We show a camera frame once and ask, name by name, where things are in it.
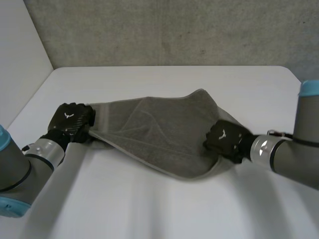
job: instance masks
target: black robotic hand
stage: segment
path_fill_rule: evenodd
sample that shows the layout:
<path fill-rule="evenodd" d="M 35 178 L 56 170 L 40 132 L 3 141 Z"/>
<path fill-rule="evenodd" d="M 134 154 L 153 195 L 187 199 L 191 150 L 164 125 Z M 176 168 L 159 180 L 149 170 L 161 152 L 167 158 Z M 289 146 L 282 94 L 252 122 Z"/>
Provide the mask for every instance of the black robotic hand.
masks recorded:
<path fill-rule="evenodd" d="M 62 104 L 56 110 L 48 132 L 61 132 L 70 142 L 84 143 L 89 139 L 89 128 L 94 125 L 95 111 L 85 104 Z"/>
<path fill-rule="evenodd" d="M 251 132 L 243 126 L 234 124 L 226 120 L 219 120 L 212 126 L 210 132 L 206 134 L 204 147 L 208 150 L 214 150 L 216 153 L 224 156 L 233 163 L 241 163 L 247 150 L 241 150 L 245 143 L 255 139 Z"/>

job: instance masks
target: gray concrete wall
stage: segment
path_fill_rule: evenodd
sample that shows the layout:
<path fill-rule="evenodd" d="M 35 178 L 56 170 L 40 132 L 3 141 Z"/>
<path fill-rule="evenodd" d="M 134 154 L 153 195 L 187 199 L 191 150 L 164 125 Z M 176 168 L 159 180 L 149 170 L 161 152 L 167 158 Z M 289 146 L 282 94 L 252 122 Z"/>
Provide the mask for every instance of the gray concrete wall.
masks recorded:
<path fill-rule="evenodd" d="M 24 0 L 54 68 L 280 65 L 319 79 L 319 0 Z"/>

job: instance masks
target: white logo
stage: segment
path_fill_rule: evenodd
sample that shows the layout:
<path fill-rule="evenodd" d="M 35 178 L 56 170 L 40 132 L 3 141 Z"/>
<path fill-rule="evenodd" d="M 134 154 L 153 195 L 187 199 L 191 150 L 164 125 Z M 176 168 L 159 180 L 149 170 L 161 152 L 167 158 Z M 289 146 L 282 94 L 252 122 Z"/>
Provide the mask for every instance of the white logo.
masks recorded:
<path fill-rule="evenodd" d="M 223 129 L 223 135 L 221 137 L 219 137 L 218 139 L 221 140 L 222 138 L 225 138 L 226 137 L 226 132 L 225 130 Z"/>
<path fill-rule="evenodd" d="M 261 145 L 261 149 L 259 150 L 259 156 L 261 156 L 261 154 L 263 153 L 263 150 L 267 149 L 267 140 L 265 142 L 263 142 L 263 144 Z"/>
<path fill-rule="evenodd" d="M 65 115 L 65 117 L 68 119 L 68 118 L 70 118 L 70 117 L 72 117 L 72 116 L 74 116 L 74 114 L 71 114 L 70 116 L 68 116 L 66 113 L 64 113 L 64 115 Z"/>

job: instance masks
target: towel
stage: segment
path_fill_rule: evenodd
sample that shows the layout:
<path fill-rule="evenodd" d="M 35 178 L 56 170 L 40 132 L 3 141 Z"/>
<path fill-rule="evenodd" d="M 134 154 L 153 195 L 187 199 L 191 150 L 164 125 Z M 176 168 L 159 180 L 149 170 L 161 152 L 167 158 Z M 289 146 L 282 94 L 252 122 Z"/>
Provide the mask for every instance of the towel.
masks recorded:
<path fill-rule="evenodd" d="M 226 159 L 207 151 L 203 142 L 218 120 L 238 123 L 203 89 L 182 98 L 145 97 L 90 105 L 96 111 L 91 136 L 180 179 L 215 175 L 225 168 L 218 165 Z"/>

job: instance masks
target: white table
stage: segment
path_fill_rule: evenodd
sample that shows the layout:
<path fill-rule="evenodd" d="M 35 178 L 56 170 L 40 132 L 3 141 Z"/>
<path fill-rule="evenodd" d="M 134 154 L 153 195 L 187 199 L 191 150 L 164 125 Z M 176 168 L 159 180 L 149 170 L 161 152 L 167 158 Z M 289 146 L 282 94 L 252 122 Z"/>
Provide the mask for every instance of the white table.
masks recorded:
<path fill-rule="evenodd" d="M 9 127 L 22 147 L 64 103 L 182 97 L 204 88 L 254 133 L 292 132 L 300 83 L 286 68 L 79 67 L 55 70 Z M 248 161 L 183 182 L 115 149 L 72 144 L 31 210 L 0 238 L 319 238 L 319 192 Z"/>

